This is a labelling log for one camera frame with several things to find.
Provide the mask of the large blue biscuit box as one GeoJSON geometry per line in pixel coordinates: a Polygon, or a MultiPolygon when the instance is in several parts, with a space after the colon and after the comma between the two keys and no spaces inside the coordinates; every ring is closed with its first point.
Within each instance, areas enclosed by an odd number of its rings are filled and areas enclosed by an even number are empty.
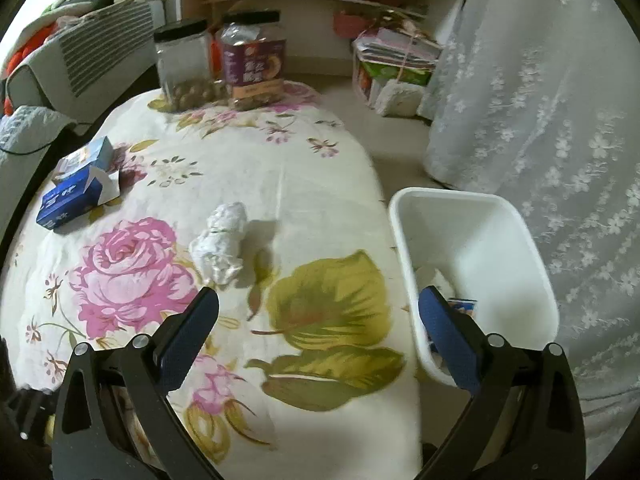
{"type": "Polygon", "coordinates": [[[476,300],[472,299],[463,299],[463,298],[449,298],[448,304],[454,310],[463,313],[465,315],[474,316],[475,315],[475,307],[477,304],[476,300]]]}

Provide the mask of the white tissue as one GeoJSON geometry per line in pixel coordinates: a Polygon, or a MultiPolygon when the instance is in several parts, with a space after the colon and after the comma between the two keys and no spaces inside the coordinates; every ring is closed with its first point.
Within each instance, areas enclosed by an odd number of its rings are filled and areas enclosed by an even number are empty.
{"type": "Polygon", "coordinates": [[[241,244],[246,228],[242,203],[220,204],[207,218],[206,228],[189,245],[195,269],[204,281],[226,286],[242,271],[241,244]]]}

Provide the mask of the white trash bin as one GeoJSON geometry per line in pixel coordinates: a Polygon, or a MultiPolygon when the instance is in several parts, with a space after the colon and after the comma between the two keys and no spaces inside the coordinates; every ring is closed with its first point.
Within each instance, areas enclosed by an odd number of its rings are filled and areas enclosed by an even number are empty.
{"type": "Polygon", "coordinates": [[[454,298],[471,300],[486,333],[515,347],[540,350],[559,331],[559,309],[544,263],[522,216],[497,195],[404,188],[388,206],[416,354],[426,374],[451,386],[419,313],[419,294],[446,282],[454,298]]]}

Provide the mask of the floral tablecloth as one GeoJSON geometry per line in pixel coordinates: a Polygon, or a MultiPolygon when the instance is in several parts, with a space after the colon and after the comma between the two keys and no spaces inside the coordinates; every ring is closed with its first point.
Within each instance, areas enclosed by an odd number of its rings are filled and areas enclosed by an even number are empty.
{"type": "Polygon", "coordinates": [[[62,384],[73,348],[152,334],[203,287],[220,317],[181,388],[184,429],[228,479],[411,479],[420,403],[408,300],[371,159],[316,92],[250,112],[115,108],[122,196],[49,231],[33,200],[1,274],[17,385],[62,384]],[[189,245],[242,203],[243,269],[207,283],[189,245]]]}

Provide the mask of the small brown blue box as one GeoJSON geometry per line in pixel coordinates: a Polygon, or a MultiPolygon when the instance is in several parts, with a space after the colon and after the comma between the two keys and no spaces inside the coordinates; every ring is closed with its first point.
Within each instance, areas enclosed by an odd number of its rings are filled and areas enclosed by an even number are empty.
{"type": "Polygon", "coordinates": [[[111,167],[113,152],[113,145],[107,136],[94,138],[58,161],[53,170],[52,181],[60,183],[86,167],[96,166],[107,170],[111,167]]]}

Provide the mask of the white lace curtain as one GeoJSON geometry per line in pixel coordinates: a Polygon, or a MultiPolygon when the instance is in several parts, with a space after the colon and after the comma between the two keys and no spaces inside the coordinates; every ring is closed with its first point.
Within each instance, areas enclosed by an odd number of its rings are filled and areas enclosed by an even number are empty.
{"type": "Polygon", "coordinates": [[[615,0],[466,0],[426,90],[427,173],[524,218],[595,471],[639,407],[639,40],[615,0]]]}

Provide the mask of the grey sofa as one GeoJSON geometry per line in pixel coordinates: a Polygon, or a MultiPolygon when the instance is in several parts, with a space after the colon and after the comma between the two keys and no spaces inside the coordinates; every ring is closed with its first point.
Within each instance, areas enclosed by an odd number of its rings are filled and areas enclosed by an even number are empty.
{"type": "Polygon", "coordinates": [[[72,125],[90,126],[155,65],[160,0],[125,0],[82,16],[6,78],[14,108],[1,122],[1,231],[6,232],[40,160],[72,125]]]}

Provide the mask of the clear jar with nuts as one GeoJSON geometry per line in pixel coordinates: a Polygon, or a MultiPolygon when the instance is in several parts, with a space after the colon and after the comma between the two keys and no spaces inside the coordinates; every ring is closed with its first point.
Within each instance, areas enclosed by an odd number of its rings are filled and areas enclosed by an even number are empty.
{"type": "Polygon", "coordinates": [[[185,18],[153,32],[160,88],[172,112],[195,110],[222,96],[204,18],[185,18]]]}

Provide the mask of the red plush toy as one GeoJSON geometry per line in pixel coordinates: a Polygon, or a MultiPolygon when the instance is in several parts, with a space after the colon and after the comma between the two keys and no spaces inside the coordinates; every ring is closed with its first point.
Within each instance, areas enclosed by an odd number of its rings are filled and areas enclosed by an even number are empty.
{"type": "Polygon", "coordinates": [[[7,80],[25,58],[46,42],[55,29],[55,18],[38,18],[25,27],[3,62],[1,80],[7,80]]]}

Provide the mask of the pile of papers and boxes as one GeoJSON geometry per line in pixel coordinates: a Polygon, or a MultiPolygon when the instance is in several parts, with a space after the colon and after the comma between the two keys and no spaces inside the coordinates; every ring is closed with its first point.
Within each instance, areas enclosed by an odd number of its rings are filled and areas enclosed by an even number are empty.
{"type": "Polygon", "coordinates": [[[416,21],[386,10],[352,40],[352,80],[376,114],[413,118],[441,54],[416,21]]]}

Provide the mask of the clear jar purple label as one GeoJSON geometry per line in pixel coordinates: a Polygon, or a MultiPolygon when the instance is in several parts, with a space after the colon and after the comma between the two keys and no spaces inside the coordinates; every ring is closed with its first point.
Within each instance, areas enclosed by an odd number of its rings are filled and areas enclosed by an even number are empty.
{"type": "Polygon", "coordinates": [[[283,98],[286,37],[279,10],[228,12],[216,38],[233,108],[254,110],[283,98]]]}

